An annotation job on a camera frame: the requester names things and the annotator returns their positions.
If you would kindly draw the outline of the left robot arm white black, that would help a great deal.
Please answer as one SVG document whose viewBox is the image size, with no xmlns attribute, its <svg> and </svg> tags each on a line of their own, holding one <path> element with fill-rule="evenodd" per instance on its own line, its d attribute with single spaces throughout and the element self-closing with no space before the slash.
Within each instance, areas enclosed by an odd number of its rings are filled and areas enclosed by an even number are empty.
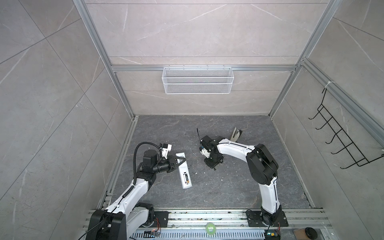
<svg viewBox="0 0 384 240">
<path fill-rule="evenodd" d="M 139 200 L 150 190 L 157 174 L 170 173 L 186 162 L 185 153 L 169 155 L 165 149 L 147 150 L 130 186 L 105 210 L 96 210 L 88 230 L 80 239 L 127 240 L 139 227 L 151 227 L 157 221 L 154 206 Z"/>
</svg>

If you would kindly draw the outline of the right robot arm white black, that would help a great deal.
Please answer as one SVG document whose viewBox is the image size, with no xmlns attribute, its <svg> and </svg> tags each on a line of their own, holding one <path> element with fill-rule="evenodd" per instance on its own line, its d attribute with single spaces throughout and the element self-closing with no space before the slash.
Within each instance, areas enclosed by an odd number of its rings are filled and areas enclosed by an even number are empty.
<svg viewBox="0 0 384 240">
<path fill-rule="evenodd" d="M 205 156 L 204 161 L 211 169 L 223 162 L 224 155 L 248 164 L 250 174 L 260 188 L 261 219 L 267 226 L 274 225 L 282 213 L 277 191 L 279 165 L 267 147 L 263 144 L 244 145 L 223 137 L 212 139 L 209 136 L 204 136 L 200 144 L 200 152 Z"/>
</svg>

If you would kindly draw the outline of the white remote control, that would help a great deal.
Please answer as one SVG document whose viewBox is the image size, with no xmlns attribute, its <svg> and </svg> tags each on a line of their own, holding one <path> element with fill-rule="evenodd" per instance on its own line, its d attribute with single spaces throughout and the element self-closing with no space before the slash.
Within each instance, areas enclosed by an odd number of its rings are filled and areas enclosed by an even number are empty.
<svg viewBox="0 0 384 240">
<path fill-rule="evenodd" d="M 177 153 L 176 156 L 180 156 L 180 157 L 185 157 L 186 158 L 185 153 Z M 180 178 L 181 178 L 183 189 L 191 188 L 192 187 L 192 180 L 191 180 L 191 176 L 190 176 L 190 173 L 189 173 L 187 161 L 184 164 L 182 164 L 178 168 L 178 170 L 179 170 L 179 174 L 180 174 Z M 188 176 L 189 176 L 190 183 L 188 185 L 185 184 L 184 172 L 188 173 Z"/>
</svg>

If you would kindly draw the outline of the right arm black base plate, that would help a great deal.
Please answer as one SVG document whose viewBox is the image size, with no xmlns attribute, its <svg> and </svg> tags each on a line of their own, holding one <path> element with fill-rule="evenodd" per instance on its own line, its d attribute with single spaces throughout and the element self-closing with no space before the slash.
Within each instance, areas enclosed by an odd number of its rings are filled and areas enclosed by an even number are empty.
<svg viewBox="0 0 384 240">
<path fill-rule="evenodd" d="M 249 227 L 288 227 L 289 223 L 284 212 L 270 217 L 268 212 L 246 210 Z"/>
</svg>

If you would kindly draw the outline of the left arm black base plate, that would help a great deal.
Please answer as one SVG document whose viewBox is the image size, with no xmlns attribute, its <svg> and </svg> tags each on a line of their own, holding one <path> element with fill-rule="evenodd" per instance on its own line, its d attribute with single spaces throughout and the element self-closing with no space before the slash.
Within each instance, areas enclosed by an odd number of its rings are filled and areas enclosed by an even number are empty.
<svg viewBox="0 0 384 240">
<path fill-rule="evenodd" d="M 145 228 L 157 228 L 158 226 L 166 228 L 168 226 L 169 214 L 167 211 L 150 212 L 147 221 L 142 226 Z"/>
</svg>

